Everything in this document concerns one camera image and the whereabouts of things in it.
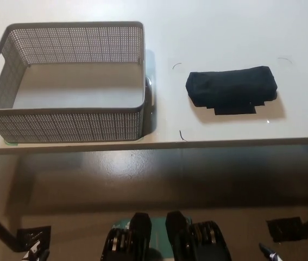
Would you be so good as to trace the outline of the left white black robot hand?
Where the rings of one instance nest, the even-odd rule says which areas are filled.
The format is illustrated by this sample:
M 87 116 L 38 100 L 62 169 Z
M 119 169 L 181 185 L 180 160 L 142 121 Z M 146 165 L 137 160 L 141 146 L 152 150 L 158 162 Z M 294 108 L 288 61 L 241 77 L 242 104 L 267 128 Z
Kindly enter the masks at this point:
M 21 261 L 47 261 L 49 249 L 43 249 L 41 242 L 37 241 L 24 255 Z

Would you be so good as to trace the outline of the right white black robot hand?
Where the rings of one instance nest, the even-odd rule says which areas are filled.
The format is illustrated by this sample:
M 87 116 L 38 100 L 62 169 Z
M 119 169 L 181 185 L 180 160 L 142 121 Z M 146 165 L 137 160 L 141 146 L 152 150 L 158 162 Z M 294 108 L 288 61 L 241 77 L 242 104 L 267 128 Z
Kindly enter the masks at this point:
M 269 261 L 282 261 L 282 258 L 273 250 L 271 250 L 269 247 L 265 246 L 262 243 L 259 243 L 260 251 L 263 253 L 263 255 L 269 260 Z

